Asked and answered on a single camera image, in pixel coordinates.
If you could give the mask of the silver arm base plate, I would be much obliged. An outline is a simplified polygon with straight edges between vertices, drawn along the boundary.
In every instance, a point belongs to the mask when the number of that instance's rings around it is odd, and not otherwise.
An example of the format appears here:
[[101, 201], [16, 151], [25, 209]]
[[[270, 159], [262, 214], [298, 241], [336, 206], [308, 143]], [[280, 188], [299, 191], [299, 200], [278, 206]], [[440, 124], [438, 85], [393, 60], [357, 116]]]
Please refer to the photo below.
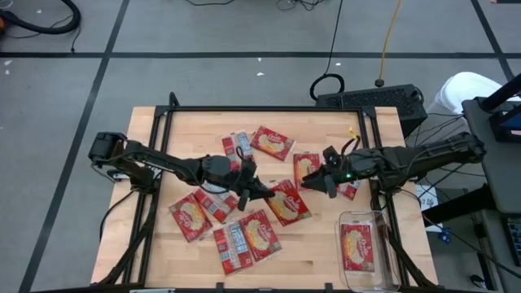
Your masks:
[[[155, 177], [157, 177], [158, 174], [161, 173], [161, 170], [159, 168], [152, 168], [151, 170], [154, 172]], [[107, 170], [107, 175], [114, 181], [129, 180], [129, 176], [127, 174], [117, 169]]]

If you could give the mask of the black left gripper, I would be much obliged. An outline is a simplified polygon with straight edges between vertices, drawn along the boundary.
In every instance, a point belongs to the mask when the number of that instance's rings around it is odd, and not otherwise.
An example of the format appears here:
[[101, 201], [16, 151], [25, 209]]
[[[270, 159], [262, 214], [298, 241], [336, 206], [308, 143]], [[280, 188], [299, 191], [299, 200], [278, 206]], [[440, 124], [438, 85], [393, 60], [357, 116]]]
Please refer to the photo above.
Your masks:
[[227, 188], [232, 191], [242, 191], [238, 204], [242, 212], [248, 201], [274, 197], [274, 192], [252, 170], [232, 170], [227, 174], [227, 184]]

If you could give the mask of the black desk support bar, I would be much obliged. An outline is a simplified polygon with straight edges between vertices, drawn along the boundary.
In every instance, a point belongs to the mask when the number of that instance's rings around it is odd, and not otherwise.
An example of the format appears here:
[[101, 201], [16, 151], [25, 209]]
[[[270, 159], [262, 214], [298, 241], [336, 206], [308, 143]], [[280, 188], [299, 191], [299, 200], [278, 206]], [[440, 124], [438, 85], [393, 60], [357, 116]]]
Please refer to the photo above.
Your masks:
[[465, 193], [456, 199], [428, 208], [422, 212], [423, 223], [425, 227], [429, 227], [485, 209], [497, 209], [488, 184], [483, 184], [480, 188]]

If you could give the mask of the white rounded object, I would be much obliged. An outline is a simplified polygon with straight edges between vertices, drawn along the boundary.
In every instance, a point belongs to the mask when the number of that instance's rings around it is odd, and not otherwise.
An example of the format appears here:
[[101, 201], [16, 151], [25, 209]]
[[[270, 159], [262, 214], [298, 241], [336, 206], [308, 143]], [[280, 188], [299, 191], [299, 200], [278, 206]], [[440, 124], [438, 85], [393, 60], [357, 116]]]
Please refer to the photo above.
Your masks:
[[501, 85], [474, 72], [460, 72], [450, 77], [436, 94], [427, 114], [461, 115], [462, 103], [476, 97], [487, 98]]

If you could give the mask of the white paper sheet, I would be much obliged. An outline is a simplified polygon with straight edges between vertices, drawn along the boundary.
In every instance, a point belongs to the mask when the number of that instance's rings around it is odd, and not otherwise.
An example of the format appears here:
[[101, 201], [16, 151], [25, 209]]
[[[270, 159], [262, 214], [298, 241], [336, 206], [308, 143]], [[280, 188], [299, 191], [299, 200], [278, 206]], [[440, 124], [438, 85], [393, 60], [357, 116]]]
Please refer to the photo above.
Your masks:
[[421, 210], [427, 210], [438, 205], [438, 197], [434, 187], [426, 185], [416, 185], [416, 193], [421, 203]]

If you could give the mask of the black keyboard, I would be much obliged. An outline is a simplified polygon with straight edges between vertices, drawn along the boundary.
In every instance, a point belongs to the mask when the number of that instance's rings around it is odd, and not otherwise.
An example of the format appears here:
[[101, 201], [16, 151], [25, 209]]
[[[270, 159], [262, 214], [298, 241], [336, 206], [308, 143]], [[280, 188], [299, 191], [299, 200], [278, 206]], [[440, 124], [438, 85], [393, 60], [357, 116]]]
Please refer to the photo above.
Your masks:
[[521, 267], [521, 218], [505, 219], [506, 238], [509, 243], [513, 261]]

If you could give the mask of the clear plastic bin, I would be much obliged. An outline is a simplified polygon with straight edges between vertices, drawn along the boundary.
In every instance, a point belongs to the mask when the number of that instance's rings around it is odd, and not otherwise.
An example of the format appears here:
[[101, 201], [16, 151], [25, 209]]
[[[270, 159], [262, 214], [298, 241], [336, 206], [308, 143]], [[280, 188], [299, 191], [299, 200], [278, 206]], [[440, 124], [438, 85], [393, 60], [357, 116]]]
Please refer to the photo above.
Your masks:
[[[340, 250], [341, 224], [369, 224], [374, 254], [374, 272], [344, 271]], [[380, 211], [346, 211], [335, 223], [336, 248], [341, 282], [355, 292], [396, 292], [401, 279], [396, 265], [396, 256], [389, 243], [387, 218]]]

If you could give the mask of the red Orville popcorn bag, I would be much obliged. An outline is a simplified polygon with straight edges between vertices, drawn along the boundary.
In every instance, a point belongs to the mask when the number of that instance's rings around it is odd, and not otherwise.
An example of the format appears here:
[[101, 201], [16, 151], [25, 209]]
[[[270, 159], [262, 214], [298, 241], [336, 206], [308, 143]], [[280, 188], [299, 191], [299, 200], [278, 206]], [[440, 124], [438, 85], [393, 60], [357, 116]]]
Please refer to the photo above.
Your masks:
[[298, 191], [305, 190], [302, 186], [303, 178], [317, 171], [320, 164], [318, 153], [304, 152], [293, 155], [294, 181]]
[[252, 254], [238, 222], [214, 230], [213, 236], [225, 275], [253, 266]]
[[359, 184], [359, 181], [342, 183], [337, 187], [337, 192], [346, 199], [354, 200]]
[[211, 221], [193, 193], [171, 205], [169, 211], [188, 243], [204, 238], [212, 230]]
[[239, 226], [255, 262], [260, 262], [282, 250], [282, 245], [264, 210], [257, 210], [241, 218]]
[[221, 141], [231, 170], [239, 170], [243, 159], [254, 160], [252, 147], [244, 130], [230, 133], [222, 137]]
[[312, 216], [291, 181], [280, 181], [270, 190], [273, 191], [274, 197], [265, 199], [265, 202], [282, 226], [288, 226]]
[[275, 159], [285, 161], [296, 141], [272, 129], [260, 126], [253, 134], [250, 145]]
[[340, 250], [344, 271], [374, 272], [374, 254], [369, 224], [341, 224]]
[[194, 196], [207, 212], [222, 224], [228, 220], [239, 203], [230, 191], [207, 182], [195, 191]]

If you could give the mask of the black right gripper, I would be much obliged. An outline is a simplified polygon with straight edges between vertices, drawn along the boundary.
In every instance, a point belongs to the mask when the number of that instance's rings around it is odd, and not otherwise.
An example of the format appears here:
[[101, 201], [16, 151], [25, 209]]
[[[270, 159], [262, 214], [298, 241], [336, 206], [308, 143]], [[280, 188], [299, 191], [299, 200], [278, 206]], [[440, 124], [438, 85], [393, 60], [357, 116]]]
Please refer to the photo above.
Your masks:
[[337, 185], [357, 180], [356, 174], [349, 167], [341, 164], [327, 164], [326, 174], [321, 169], [302, 177], [301, 186], [304, 188], [321, 191], [333, 199], [337, 196]]

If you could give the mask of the black round pole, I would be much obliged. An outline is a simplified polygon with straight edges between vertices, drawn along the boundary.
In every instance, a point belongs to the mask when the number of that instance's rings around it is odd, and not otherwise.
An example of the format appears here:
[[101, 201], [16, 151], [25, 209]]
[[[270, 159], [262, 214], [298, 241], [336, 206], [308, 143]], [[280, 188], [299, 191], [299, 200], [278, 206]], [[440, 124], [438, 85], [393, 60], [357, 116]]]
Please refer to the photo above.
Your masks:
[[486, 99], [479, 102], [479, 106], [486, 112], [492, 112], [494, 109], [501, 106], [509, 98], [515, 96], [521, 91], [521, 73], [514, 77], [511, 81], [508, 81], [501, 88], [496, 90]]

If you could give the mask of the grey side desk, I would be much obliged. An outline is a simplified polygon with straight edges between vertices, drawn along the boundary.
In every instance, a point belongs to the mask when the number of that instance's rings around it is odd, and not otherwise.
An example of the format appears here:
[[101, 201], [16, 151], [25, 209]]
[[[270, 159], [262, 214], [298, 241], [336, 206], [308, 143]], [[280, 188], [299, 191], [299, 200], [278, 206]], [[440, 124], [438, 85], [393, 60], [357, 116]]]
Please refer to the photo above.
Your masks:
[[490, 127], [490, 114], [477, 100], [462, 103], [470, 131], [484, 143], [487, 154], [482, 166], [497, 209], [521, 214], [521, 143], [498, 142]]

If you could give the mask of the black metal table frame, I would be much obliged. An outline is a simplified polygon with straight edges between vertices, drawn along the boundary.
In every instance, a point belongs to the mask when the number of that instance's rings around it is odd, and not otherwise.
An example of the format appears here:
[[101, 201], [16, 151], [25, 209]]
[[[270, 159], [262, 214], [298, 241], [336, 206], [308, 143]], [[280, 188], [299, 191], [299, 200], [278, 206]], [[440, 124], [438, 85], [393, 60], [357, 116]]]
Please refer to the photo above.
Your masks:
[[[374, 117], [318, 107], [167, 106], [136, 107], [127, 137], [178, 157], [220, 153], [221, 136], [236, 130], [252, 132], [264, 125], [296, 140], [298, 150], [341, 147], [349, 128], [366, 132], [370, 145], [401, 146], [405, 140], [397, 111], [379, 107]], [[312, 217], [289, 226], [275, 226], [282, 250], [249, 269], [225, 275], [212, 237], [188, 243], [169, 205], [190, 192], [166, 174], [158, 195], [132, 195], [126, 181], [115, 185], [112, 203], [92, 275], [94, 293], [129, 293], [143, 288], [175, 288], [176, 293], [350, 293], [339, 277], [334, 226], [341, 212], [367, 209], [370, 188], [362, 184], [353, 201], [307, 192]]]

